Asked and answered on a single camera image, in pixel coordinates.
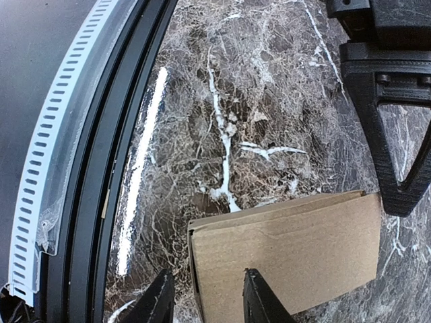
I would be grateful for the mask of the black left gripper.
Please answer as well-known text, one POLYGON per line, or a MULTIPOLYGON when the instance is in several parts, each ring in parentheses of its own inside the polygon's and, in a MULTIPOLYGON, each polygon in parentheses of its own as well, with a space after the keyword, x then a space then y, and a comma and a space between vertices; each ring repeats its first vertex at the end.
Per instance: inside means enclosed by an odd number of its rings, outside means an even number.
POLYGON ((327 16, 337 19, 353 42, 380 47, 429 47, 430 1, 326 1, 327 16))

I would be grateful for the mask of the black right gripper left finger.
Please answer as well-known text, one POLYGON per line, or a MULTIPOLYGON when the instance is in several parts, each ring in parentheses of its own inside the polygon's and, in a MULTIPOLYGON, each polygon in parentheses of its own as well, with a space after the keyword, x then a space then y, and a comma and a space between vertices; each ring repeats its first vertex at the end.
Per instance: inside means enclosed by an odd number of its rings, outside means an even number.
POLYGON ((133 309, 121 322, 173 322, 174 292, 174 277, 172 271, 169 269, 162 269, 134 305, 133 309))

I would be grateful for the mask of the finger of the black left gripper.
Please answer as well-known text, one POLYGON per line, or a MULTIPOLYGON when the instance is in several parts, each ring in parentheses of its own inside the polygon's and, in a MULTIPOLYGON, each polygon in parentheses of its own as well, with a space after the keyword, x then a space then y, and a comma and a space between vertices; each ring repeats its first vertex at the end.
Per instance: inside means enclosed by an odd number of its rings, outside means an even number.
POLYGON ((430 185, 430 133, 406 179, 398 181, 378 112, 381 104, 430 107, 430 51, 383 50, 371 43, 340 45, 341 75, 360 119, 386 214, 408 217, 430 185))

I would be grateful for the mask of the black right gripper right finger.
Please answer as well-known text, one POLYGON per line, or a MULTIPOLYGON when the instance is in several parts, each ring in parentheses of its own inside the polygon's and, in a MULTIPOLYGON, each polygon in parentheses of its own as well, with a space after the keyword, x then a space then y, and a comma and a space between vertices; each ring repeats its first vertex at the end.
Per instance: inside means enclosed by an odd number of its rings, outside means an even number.
POLYGON ((255 268, 245 269, 242 296, 245 322, 296 323, 255 268))

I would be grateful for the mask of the brown cardboard box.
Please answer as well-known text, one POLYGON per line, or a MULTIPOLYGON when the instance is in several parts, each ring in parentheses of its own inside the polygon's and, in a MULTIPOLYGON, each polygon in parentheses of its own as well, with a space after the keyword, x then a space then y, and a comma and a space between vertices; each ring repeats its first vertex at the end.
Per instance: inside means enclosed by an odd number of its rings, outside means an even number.
POLYGON ((192 220, 191 276, 203 322, 241 322, 246 269, 257 269, 291 314, 376 277, 380 197, 316 194, 192 220))

